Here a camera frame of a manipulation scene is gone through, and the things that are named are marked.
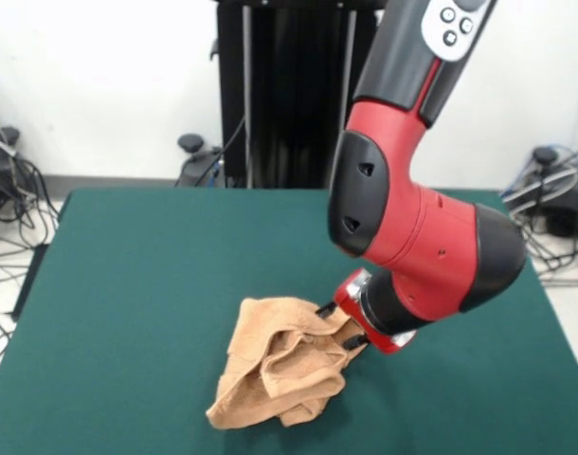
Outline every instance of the floor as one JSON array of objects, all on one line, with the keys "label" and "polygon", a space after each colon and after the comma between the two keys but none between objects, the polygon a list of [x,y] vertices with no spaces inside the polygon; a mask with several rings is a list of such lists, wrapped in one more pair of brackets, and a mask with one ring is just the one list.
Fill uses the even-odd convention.
[{"label": "floor", "polygon": [[[35,224],[39,226],[34,230],[26,230],[24,237],[28,242],[36,244],[40,243],[45,238],[45,225],[43,224],[43,221],[36,216],[33,218],[38,220]],[[44,218],[46,230],[48,231],[46,237],[50,240],[54,234],[53,226],[46,217]],[[24,243],[20,238],[16,225],[0,223],[0,237],[12,242],[17,242],[20,245]],[[571,249],[570,241],[556,239],[551,236],[541,236],[538,240],[555,252],[568,252]],[[0,241],[0,254],[17,251],[18,249],[20,249],[18,246]],[[0,268],[0,324],[10,333],[14,330],[15,324],[6,313],[13,309],[20,292],[21,284],[24,280],[23,276],[17,275],[26,273],[30,258],[31,251],[24,251],[18,254],[13,254],[12,256],[0,258],[0,265],[5,267],[5,270]],[[572,266],[557,273],[556,277],[578,279],[578,258]],[[547,293],[578,362],[578,287],[547,288]],[[6,339],[1,337],[0,351],[4,349],[6,344]]]}]

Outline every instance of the white wall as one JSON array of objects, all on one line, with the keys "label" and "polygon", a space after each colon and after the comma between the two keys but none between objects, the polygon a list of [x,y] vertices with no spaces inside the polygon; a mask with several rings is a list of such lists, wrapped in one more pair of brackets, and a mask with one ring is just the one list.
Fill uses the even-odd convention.
[{"label": "white wall", "polygon": [[[175,177],[181,134],[221,137],[215,6],[0,0],[0,122],[45,173]],[[578,0],[499,0],[413,174],[501,187],[545,142],[578,146]]]}]

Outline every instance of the white floor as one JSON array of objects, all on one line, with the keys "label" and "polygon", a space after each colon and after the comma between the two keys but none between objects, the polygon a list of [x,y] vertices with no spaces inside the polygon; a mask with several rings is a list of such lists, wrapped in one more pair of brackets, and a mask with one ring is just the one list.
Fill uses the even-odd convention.
[{"label": "white floor", "polygon": [[[49,237],[52,237],[53,229],[50,224],[48,226]],[[15,224],[4,225],[0,223],[0,236],[5,239],[20,242],[18,229]],[[29,241],[34,243],[42,241],[44,238],[43,227],[41,226],[40,229],[36,229],[34,232],[28,231],[26,237]],[[571,248],[570,241],[561,241],[550,236],[543,236],[539,238],[539,240],[545,246],[556,252],[568,252]],[[12,251],[14,249],[18,248],[0,241],[0,253]],[[7,269],[7,272],[0,270],[0,279],[8,278],[9,273],[13,275],[17,273],[25,273],[25,268],[14,268],[12,266],[26,266],[30,262],[30,257],[31,252],[28,251],[18,255],[1,258],[0,265],[8,265],[9,268]],[[556,276],[560,278],[578,279],[578,258],[571,267],[561,271],[560,274],[557,274]],[[23,278],[0,282],[0,314],[10,312],[13,309],[22,282]],[[578,287],[549,288],[547,289],[547,293],[578,362]],[[5,315],[0,315],[0,324],[8,332],[12,332],[15,325],[10,320],[10,317]],[[5,347],[6,343],[7,342],[4,339],[1,340],[0,350]]]}]

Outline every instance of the towel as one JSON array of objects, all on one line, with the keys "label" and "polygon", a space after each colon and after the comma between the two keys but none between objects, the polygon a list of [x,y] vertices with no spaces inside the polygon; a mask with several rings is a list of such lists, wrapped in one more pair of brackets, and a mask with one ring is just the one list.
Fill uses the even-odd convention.
[{"label": "towel", "polygon": [[245,299],[227,349],[215,403],[218,429],[244,428],[278,416],[290,427],[310,422],[344,389],[341,374],[363,349],[341,343],[363,330],[340,308],[323,319],[295,298]]}]

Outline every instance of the green tablecloth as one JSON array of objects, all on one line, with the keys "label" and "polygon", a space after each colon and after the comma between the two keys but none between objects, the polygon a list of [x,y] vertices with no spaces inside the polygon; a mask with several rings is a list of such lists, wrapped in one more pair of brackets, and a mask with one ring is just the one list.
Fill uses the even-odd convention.
[{"label": "green tablecloth", "polygon": [[311,424],[208,425],[241,299],[323,303],[362,264],[328,240],[326,199],[74,193],[0,369],[0,455],[578,453],[578,368],[530,266],[398,355],[368,348]]}]

